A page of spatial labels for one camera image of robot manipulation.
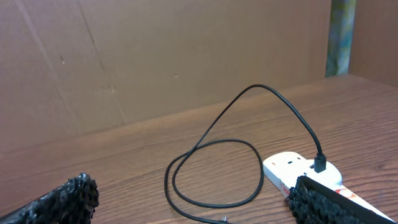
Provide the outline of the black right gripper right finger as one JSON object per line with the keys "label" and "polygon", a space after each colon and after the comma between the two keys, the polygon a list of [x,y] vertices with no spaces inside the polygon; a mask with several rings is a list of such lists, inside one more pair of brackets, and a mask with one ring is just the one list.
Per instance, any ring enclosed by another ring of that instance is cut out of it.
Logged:
{"label": "black right gripper right finger", "polygon": [[307,176],[290,188],[287,205],[297,223],[393,224]]}

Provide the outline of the white power strip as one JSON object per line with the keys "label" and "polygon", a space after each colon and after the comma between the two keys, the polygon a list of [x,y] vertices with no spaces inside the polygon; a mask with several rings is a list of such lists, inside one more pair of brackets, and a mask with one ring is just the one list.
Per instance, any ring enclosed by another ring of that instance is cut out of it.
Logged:
{"label": "white power strip", "polygon": [[[308,160],[309,159],[302,157],[296,152],[281,152],[275,154],[262,162],[264,175],[282,192],[283,196],[287,197],[289,189],[296,186],[297,178],[306,176],[305,171],[308,167]],[[387,220],[391,220],[390,217],[350,191],[343,184],[325,187],[354,202],[358,206]]]}

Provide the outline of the white USB charger adapter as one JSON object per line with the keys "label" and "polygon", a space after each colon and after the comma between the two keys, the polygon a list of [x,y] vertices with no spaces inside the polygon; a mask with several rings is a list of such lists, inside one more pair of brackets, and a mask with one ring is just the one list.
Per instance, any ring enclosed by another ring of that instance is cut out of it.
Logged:
{"label": "white USB charger adapter", "polygon": [[325,186],[342,185],[343,177],[340,171],[330,162],[326,163],[326,169],[315,172],[314,160],[307,161],[308,167],[305,171],[306,176]]}

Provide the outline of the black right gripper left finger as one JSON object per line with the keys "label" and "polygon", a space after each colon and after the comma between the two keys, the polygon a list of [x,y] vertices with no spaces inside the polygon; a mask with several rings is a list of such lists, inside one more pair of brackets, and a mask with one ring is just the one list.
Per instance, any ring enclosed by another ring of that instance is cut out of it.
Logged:
{"label": "black right gripper left finger", "polygon": [[99,206],[95,179],[82,172],[47,194],[1,217],[1,224],[90,224]]}

